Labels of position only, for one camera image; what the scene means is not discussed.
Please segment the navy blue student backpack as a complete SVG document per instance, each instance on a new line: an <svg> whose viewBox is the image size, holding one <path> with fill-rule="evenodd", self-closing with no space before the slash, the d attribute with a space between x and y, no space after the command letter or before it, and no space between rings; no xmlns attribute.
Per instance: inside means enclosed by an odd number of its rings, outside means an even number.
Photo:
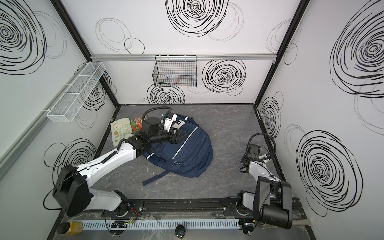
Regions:
<svg viewBox="0 0 384 240"><path fill-rule="evenodd" d="M154 144L143 154L149 162L164 169L159 175L143 181L143 186L169 173L197 178L205 172L213 160L210 137L192 117L178 114L172 127L186 132L186 138L178 144Z"/></svg>

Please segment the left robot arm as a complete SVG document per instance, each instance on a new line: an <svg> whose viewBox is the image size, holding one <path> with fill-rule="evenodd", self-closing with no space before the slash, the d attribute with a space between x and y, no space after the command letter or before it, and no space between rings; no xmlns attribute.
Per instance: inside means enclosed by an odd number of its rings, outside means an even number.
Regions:
<svg viewBox="0 0 384 240"><path fill-rule="evenodd" d="M178 144L185 139L187 133L173 126L177 117L170 114L163 121L155 117L143 119L142 129L120 140L114 150L77 167L65 166L52 191L65 214L74 217L84 211L103 210L124 217L131 209L128 199L120 191L95 190L93 185L106 174L149 151L152 145Z"/></svg>

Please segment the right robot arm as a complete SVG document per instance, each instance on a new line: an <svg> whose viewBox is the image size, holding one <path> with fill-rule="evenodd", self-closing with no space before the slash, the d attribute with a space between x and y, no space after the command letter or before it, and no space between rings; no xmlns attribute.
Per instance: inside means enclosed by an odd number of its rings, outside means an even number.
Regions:
<svg viewBox="0 0 384 240"><path fill-rule="evenodd" d="M293 225L292 187L276 177L266 165L272 156L260 154L259 145L247 144L241 159L241 173L256 180L254 193L241 191L237 195L236 209L242 216L253 216L257 224L290 229Z"/></svg>

